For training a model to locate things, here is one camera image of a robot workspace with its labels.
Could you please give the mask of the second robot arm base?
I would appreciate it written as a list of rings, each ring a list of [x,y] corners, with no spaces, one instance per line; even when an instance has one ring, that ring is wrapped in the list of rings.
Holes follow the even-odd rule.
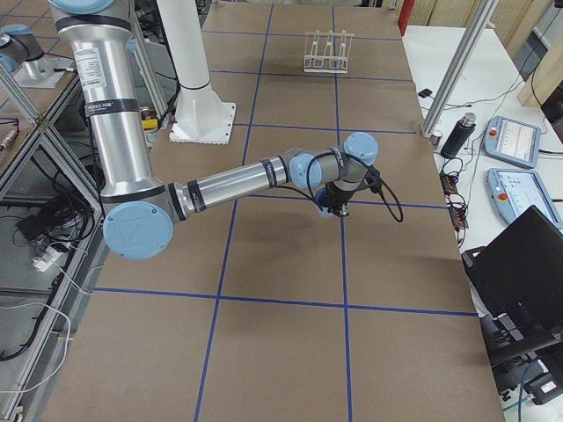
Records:
[[[54,89],[66,72],[75,72],[70,58],[50,58],[27,25],[1,28],[1,65],[24,88]]]

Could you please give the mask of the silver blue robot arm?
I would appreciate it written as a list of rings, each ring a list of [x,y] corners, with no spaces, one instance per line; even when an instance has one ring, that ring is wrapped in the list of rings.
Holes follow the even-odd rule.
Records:
[[[134,6],[129,1],[54,1],[57,32],[72,48],[85,98],[85,113],[98,144],[106,184],[101,201],[103,234],[123,258],[142,260],[161,253],[175,223],[247,195],[292,184],[323,211],[347,214],[353,195],[379,192],[376,140],[357,132],[336,148],[292,149],[255,164],[166,184],[153,174],[145,141],[127,44]]]

